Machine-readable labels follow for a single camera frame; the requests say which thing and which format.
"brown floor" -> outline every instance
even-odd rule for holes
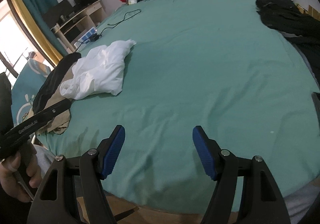
[[[77,198],[77,200],[81,205],[84,218],[89,223],[83,197]],[[134,203],[120,199],[116,196],[107,196],[107,200],[113,215],[117,215],[137,206]],[[236,221],[236,217],[237,213],[232,212],[228,223],[234,223]],[[118,224],[199,224],[201,220],[202,216],[199,214],[173,214],[143,206],[139,207],[139,210],[130,216],[118,221]]]

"yellow curtain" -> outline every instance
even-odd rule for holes
[[[41,47],[44,53],[52,60],[52,62],[57,65],[62,59],[62,55],[52,46],[52,44],[47,40],[42,31],[39,29],[35,20],[31,16],[30,12],[26,8],[22,0],[11,0],[14,8],[16,9],[20,19],[27,27],[30,34],[36,40],[37,44]]]

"blue rubber fingertip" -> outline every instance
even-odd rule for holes
[[[103,170],[101,175],[106,178],[109,174],[112,173],[113,168],[115,167],[116,161],[118,159],[119,153],[121,151],[122,145],[124,143],[125,130],[124,127],[121,127],[118,131],[116,137],[113,139],[113,142],[103,158]]]
[[[206,175],[210,176],[212,180],[215,180],[217,173],[214,167],[214,158],[196,127],[193,128],[192,139]]]

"bed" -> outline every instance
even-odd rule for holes
[[[236,156],[261,155],[283,196],[318,175],[311,93],[319,88],[297,50],[261,23],[255,0],[142,1],[117,9],[98,33],[135,9],[81,51],[135,40],[123,91],[75,101],[63,134],[38,137],[49,150],[79,156],[123,125],[126,140],[103,188],[167,212],[202,214],[212,195],[192,141],[196,125]]]

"desk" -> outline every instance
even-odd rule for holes
[[[53,30],[55,35],[64,43],[64,45],[74,52],[76,50],[74,46],[76,41],[92,27],[101,23],[105,18],[107,18],[107,15],[103,9],[102,0],[98,0],[76,13],[64,24],[56,24]],[[81,33],[72,42],[69,42],[65,35],[74,27],[77,27]]]

